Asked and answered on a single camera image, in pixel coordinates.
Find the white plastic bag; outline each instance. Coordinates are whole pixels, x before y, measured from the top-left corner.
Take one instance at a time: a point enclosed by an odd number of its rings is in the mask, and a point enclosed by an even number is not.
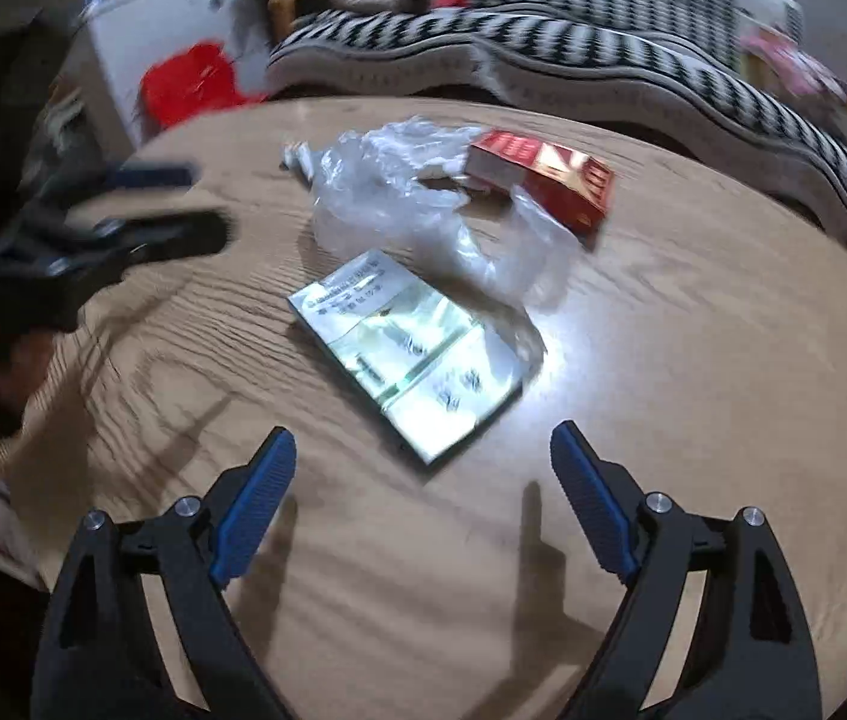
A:
[[[346,132],[322,152],[297,143],[285,150],[284,164],[311,185],[316,243],[340,259],[371,248],[408,248],[422,271],[463,278],[511,306],[554,309],[579,256],[574,234],[513,187],[503,254],[492,260],[458,213],[466,194],[420,183],[460,175],[466,148],[481,132],[413,117],[364,135]]]

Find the blue gripper pad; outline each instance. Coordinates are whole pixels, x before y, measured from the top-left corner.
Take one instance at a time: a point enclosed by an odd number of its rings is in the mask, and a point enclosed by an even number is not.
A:
[[[260,448],[247,483],[217,529],[210,577],[217,586],[247,573],[264,533],[297,471],[297,442],[288,430]]]
[[[639,569],[631,547],[630,520],[601,476],[597,464],[604,461],[596,459],[589,447],[586,452],[581,440],[572,422],[556,426],[550,437],[551,465],[600,567],[627,584]]]

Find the wooden armrest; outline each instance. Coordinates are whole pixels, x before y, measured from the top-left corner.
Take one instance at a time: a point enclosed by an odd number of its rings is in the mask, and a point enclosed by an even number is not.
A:
[[[270,0],[268,4],[273,17],[273,43],[279,43],[292,32],[297,19],[297,0]]]

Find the shiny package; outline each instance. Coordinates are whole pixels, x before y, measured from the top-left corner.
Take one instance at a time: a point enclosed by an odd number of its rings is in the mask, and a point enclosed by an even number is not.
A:
[[[427,464],[522,383],[523,365],[492,328],[381,251],[361,254],[289,299]]]

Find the round table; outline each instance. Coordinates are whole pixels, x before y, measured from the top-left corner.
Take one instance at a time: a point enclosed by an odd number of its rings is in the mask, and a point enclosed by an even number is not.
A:
[[[436,473],[394,449],[286,300],[339,263],[316,247],[282,143],[322,146],[414,114],[540,134],[617,172],[566,302],[530,312],[540,371]],[[707,167],[492,106],[274,103],[189,122],[141,156],[193,160],[203,175],[189,193],[94,213],[222,206],[239,238],[217,257],[135,271],[62,341],[8,463],[49,579],[86,509],[162,512],[284,425],[297,477],[226,598],[297,715],[552,718],[623,597],[550,469],[551,429],[573,418],[604,459],[689,512],[764,509],[803,597],[825,709],[847,696],[847,251]],[[499,221],[472,224],[492,234]],[[651,698],[675,683],[702,586],[692,575]],[[149,588],[177,689],[193,697]]]

